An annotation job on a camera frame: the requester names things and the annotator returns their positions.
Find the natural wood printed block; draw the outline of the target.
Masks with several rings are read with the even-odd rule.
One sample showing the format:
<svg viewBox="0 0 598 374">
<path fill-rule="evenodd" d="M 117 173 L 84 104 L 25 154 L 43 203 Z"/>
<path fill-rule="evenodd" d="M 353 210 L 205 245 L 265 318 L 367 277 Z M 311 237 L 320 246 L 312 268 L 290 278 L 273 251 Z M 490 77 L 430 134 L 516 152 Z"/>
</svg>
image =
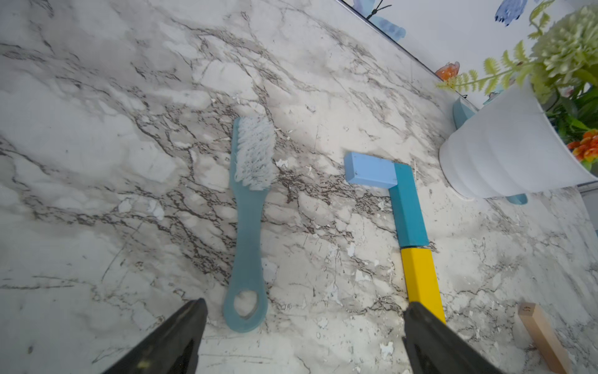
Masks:
<svg viewBox="0 0 598 374">
<path fill-rule="evenodd" d="M 568 352 L 560 343 L 542 308 L 535 303 L 523 302 L 519 306 L 518 315 L 551 372 L 570 373 Z"/>
</svg>

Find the light blue block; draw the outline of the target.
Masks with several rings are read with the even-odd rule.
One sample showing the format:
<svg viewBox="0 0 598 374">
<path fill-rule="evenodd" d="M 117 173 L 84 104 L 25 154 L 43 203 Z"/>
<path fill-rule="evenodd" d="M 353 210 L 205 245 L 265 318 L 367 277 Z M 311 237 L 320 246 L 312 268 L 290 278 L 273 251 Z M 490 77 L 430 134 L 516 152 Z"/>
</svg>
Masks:
<svg viewBox="0 0 598 374">
<path fill-rule="evenodd" d="M 390 189 L 397 185 L 393 162 L 350 152 L 344 157 L 345 179 L 350 184 Z"/>
</svg>

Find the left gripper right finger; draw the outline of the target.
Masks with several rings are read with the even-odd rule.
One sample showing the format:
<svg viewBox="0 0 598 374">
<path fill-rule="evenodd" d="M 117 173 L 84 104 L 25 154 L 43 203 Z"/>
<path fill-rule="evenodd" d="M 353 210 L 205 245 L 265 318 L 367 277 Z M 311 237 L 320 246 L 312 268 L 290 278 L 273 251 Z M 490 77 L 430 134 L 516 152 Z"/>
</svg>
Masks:
<svg viewBox="0 0 598 374">
<path fill-rule="evenodd" d="M 419 302 L 411 302 L 403 318 L 403 344 L 414 373 L 501 373 Z"/>
</svg>

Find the teal block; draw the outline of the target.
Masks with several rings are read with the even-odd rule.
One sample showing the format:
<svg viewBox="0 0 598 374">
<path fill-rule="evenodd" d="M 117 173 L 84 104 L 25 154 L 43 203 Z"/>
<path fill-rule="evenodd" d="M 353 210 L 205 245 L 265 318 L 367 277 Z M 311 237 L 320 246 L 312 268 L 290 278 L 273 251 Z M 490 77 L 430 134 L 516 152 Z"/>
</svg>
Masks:
<svg viewBox="0 0 598 374">
<path fill-rule="evenodd" d="M 389 190 L 392 213 L 401 249 L 429 245 L 413 169 L 409 165 L 394 164 L 397 184 Z"/>
</svg>

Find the yellow block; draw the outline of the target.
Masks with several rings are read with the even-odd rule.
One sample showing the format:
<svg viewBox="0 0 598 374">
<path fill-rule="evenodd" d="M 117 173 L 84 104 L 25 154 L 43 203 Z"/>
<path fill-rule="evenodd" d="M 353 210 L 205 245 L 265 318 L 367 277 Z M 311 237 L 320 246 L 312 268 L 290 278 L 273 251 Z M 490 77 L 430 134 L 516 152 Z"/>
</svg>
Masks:
<svg viewBox="0 0 598 374">
<path fill-rule="evenodd" d="M 431 250 L 406 248 L 400 253 L 409 302 L 419 302 L 445 324 L 445 311 Z"/>
</svg>

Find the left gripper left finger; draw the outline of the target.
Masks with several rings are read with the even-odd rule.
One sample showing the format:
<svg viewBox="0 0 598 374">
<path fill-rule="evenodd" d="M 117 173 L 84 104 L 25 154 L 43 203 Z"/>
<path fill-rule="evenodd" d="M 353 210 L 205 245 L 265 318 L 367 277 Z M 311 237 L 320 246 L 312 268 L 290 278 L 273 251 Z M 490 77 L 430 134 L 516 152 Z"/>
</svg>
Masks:
<svg viewBox="0 0 598 374">
<path fill-rule="evenodd" d="M 187 302 L 105 372 L 194 374 L 207 316 L 204 299 Z"/>
</svg>

